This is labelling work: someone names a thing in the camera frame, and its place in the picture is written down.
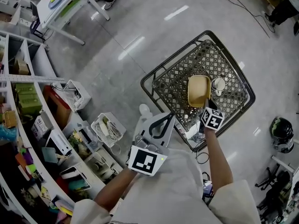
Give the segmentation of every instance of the concrete floor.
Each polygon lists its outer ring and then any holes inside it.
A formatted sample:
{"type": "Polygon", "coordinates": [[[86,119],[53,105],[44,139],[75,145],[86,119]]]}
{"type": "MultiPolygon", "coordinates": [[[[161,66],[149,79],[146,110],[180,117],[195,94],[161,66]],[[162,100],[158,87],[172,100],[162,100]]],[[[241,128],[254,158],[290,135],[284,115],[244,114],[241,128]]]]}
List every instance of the concrete floor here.
{"type": "MultiPolygon", "coordinates": [[[[240,1],[253,14],[264,10],[260,0],[240,1]]],[[[273,165],[270,157],[275,153],[270,123],[279,115],[291,121],[295,136],[298,130],[299,38],[293,35],[293,21],[288,19],[273,34],[259,18],[268,38],[250,14],[227,0],[117,0],[108,13],[110,21],[86,5],[65,27],[84,40],[84,46],[58,34],[47,41],[57,75],[81,82],[92,96],[81,116],[91,123],[101,112],[112,112],[128,130],[118,157],[126,160],[139,104],[158,112],[141,89],[141,78],[194,37],[211,30],[235,60],[245,64],[242,70],[256,94],[252,107],[219,142],[235,180],[246,179],[259,202],[265,192],[254,184],[265,175],[267,165],[273,165]],[[188,8],[164,19],[183,6],[188,8]]],[[[279,156],[296,168],[297,151],[279,156]]]]}

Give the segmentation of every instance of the mug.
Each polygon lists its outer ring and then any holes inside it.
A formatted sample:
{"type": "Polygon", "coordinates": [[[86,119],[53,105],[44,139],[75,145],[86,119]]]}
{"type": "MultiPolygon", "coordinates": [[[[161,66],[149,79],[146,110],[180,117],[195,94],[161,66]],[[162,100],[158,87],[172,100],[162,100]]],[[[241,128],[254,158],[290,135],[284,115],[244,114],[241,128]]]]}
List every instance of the mug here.
{"type": "Polygon", "coordinates": [[[218,77],[211,82],[212,88],[215,90],[217,96],[220,96],[222,91],[225,89],[225,80],[218,77]]]}

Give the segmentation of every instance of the white t-shirt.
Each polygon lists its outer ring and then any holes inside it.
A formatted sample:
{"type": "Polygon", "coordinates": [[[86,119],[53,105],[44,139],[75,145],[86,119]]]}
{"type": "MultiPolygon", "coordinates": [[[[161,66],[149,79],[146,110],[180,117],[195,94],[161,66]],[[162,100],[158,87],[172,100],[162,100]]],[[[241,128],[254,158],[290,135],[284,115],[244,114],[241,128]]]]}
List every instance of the white t-shirt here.
{"type": "Polygon", "coordinates": [[[202,201],[202,173],[186,151],[170,155],[154,177],[138,175],[115,215],[85,199],[71,224],[260,224],[246,181],[220,188],[209,205],[202,201]]]}

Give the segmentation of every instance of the green box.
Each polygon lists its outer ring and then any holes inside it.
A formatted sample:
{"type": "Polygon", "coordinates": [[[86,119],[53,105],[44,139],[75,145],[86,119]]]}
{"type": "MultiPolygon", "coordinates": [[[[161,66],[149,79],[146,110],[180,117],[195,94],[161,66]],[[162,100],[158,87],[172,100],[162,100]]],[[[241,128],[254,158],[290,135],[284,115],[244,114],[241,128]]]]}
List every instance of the green box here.
{"type": "Polygon", "coordinates": [[[38,95],[19,95],[19,109],[21,114],[38,115],[42,107],[38,95]]]}
{"type": "Polygon", "coordinates": [[[18,95],[36,94],[33,83],[16,83],[14,90],[18,95]]]}

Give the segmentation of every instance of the white table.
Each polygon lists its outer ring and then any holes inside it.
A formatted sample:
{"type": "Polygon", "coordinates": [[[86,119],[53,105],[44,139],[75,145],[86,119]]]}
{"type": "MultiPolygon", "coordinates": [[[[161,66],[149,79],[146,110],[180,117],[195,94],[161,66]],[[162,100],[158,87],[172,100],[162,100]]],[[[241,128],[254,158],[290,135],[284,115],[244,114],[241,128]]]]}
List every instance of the white table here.
{"type": "Polygon", "coordinates": [[[42,28],[52,29],[61,35],[64,35],[81,45],[84,45],[85,42],[80,40],[79,38],[71,35],[62,30],[62,27],[69,21],[69,19],[87,2],[89,1],[94,8],[101,13],[106,20],[109,20],[110,17],[108,14],[101,9],[101,7],[94,0],[80,0],[74,7],[72,7],[62,18],[58,17],[62,10],[71,2],[72,0],[63,0],[56,8],[50,9],[48,7],[50,0],[41,0],[37,4],[37,12],[39,16],[39,20],[41,22],[42,28]]]}

